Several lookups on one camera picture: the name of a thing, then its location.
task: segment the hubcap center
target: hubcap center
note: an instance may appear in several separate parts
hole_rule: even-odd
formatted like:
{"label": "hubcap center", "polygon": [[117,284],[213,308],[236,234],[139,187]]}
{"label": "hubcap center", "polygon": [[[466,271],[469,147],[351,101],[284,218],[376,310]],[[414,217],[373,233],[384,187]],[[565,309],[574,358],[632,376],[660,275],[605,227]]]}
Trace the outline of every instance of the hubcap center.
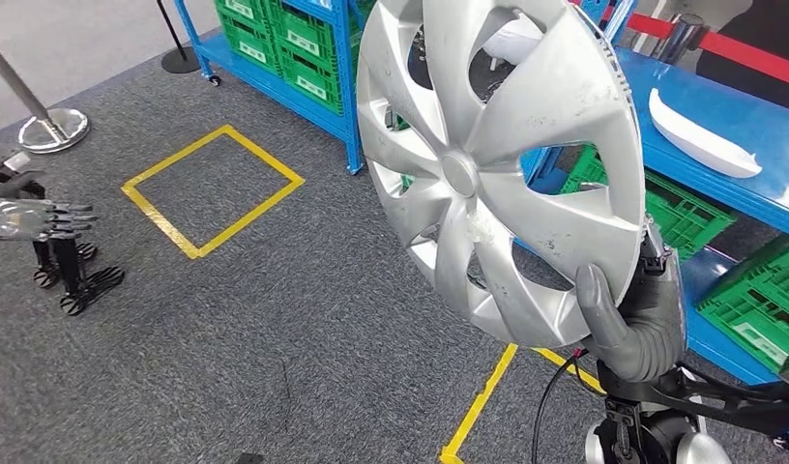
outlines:
{"label": "hubcap center", "polygon": [[462,196],[474,195],[477,189],[477,175],[472,162],[459,153],[451,153],[440,161],[443,174],[452,189]]}

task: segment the robotic hand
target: robotic hand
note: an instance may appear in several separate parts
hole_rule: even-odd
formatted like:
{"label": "robotic hand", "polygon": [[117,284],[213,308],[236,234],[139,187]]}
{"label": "robotic hand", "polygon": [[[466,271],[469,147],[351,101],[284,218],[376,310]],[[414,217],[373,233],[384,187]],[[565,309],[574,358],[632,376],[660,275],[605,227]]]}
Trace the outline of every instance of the robotic hand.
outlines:
{"label": "robotic hand", "polygon": [[643,248],[619,308],[602,269],[587,265],[576,274],[577,300],[592,334],[583,344],[628,382],[658,378],[680,360],[686,347],[678,253],[663,248],[661,265],[654,269],[645,256],[654,249]]}
{"label": "robotic hand", "polygon": [[0,240],[46,241],[75,239],[92,227],[96,216],[89,205],[54,203],[43,199],[0,198]]}

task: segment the gray carpet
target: gray carpet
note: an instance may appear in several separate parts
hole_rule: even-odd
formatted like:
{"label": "gray carpet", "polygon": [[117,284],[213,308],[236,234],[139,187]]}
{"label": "gray carpet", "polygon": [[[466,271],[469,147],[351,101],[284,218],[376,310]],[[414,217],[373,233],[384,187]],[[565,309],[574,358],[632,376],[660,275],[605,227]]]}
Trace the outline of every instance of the gray carpet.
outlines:
{"label": "gray carpet", "polygon": [[[452,315],[387,226],[342,143],[235,78],[211,86],[150,61],[63,105],[94,129],[36,157],[51,197],[92,201],[91,270],[124,284],[78,317],[36,289],[26,244],[0,244],[0,462],[436,462],[503,344]],[[129,178],[223,124],[306,183],[207,257],[189,260],[125,196]],[[15,128],[0,132],[8,141]],[[197,245],[279,179],[237,147],[190,155],[141,186]],[[526,462],[554,366],[521,351],[460,457]],[[599,402],[565,380],[542,462],[578,462]],[[718,427],[735,463],[789,462]]]}

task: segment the stanchion post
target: stanchion post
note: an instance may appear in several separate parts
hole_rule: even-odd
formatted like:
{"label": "stanchion post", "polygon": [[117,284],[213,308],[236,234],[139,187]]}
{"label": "stanchion post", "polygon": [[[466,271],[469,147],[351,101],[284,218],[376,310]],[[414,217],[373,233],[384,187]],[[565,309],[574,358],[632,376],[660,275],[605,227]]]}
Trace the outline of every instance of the stanchion post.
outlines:
{"label": "stanchion post", "polygon": [[671,22],[674,24],[671,34],[657,43],[651,58],[675,65],[687,50],[696,49],[708,28],[705,21],[696,14],[674,14]]}
{"label": "stanchion post", "polygon": [[198,65],[198,58],[195,57],[195,52],[189,46],[181,46],[181,41],[178,40],[178,34],[175,33],[175,28],[172,27],[172,21],[163,7],[162,0],[156,0],[161,10],[161,16],[164,18],[169,34],[172,36],[172,41],[175,43],[175,49],[168,51],[163,58],[161,58],[161,67],[168,73],[173,74],[186,74],[198,71],[201,67]]}
{"label": "stanchion post", "polygon": [[55,153],[72,147],[90,129],[87,116],[75,109],[47,111],[27,84],[0,52],[0,75],[33,115],[18,132],[18,144],[37,154]]}

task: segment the red barrier rope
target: red barrier rope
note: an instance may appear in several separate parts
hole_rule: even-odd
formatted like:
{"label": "red barrier rope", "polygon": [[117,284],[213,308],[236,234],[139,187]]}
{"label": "red barrier rope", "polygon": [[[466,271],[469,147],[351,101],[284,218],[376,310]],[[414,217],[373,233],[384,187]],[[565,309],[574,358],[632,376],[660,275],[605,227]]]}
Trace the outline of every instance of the red barrier rope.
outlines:
{"label": "red barrier rope", "polygon": [[[670,35],[673,24],[642,14],[633,14],[628,27],[649,36],[665,39]],[[755,46],[709,31],[700,41],[699,47],[789,83],[789,60]]]}

